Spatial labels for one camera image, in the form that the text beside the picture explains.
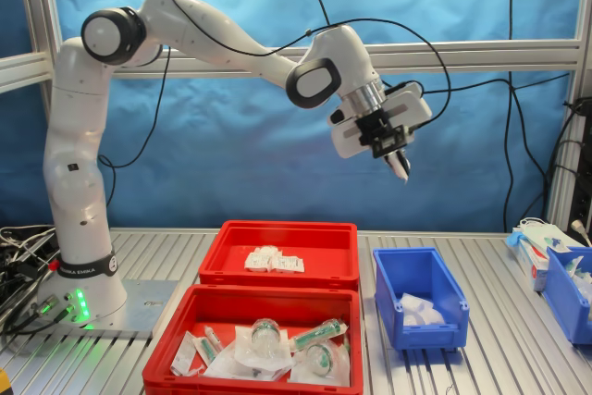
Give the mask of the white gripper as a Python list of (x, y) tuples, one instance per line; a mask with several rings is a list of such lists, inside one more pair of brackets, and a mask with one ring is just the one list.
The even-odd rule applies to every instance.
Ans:
[(431, 117), (420, 88), (399, 88), (365, 117), (344, 101), (330, 116), (331, 138), (341, 157), (372, 150), (374, 158), (383, 157), (391, 169), (397, 167), (400, 179), (408, 180), (411, 163), (400, 149), (413, 141), (413, 131)]

